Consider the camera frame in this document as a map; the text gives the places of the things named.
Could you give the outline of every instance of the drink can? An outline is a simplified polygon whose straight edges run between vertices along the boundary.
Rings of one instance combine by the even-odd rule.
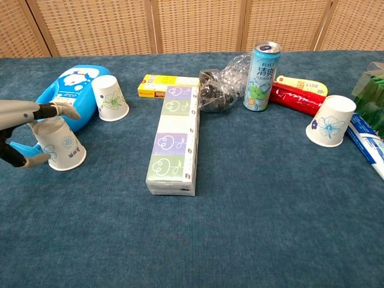
[[[254,46],[244,95],[246,108],[252,111],[266,109],[280,53],[280,45],[271,41],[259,42]]]

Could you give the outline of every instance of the tissue pack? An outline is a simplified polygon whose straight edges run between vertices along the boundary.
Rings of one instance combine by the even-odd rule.
[[[164,98],[168,86],[198,86],[199,78],[168,75],[145,75],[137,88],[140,97]]]
[[[155,195],[195,196],[199,88],[168,86],[146,184]]]

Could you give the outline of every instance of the paper cup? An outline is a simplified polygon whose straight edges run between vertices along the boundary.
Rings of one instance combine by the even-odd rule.
[[[308,138],[324,147],[340,145],[355,109],[356,104],[347,97],[340,95],[326,97],[305,130]]]
[[[101,120],[116,121],[128,114],[130,108],[115,76],[103,75],[97,77],[92,81],[91,85]]]
[[[32,131],[44,153],[50,154],[51,168],[67,171],[84,162],[86,150],[62,117],[44,119]]]

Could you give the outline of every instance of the wicker screen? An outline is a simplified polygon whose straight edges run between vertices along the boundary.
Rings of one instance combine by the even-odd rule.
[[[240,49],[243,0],[156,0],[158,52],[225,52]]]
[[[269,40],[284,51],[313,50],[330,1],[248,0],[242,49],[252,50],[256,42]]]
[[[384,1],[338,0],[320,50],[384,50]]]
[[[59,56],[151,53],[144,0],[36,0]]]
[[[31,14],[29,18],[30,22],[18,1],[0,1],[0,57],[50,56]]]

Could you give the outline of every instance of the clear plastic bag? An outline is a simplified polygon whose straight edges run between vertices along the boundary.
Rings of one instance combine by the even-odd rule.
[[[247,86],[252,54],[233,58],[222,69],[202,70],[200,79],[200,109],[204,112],[221,112],[232,108],[243,97]]]

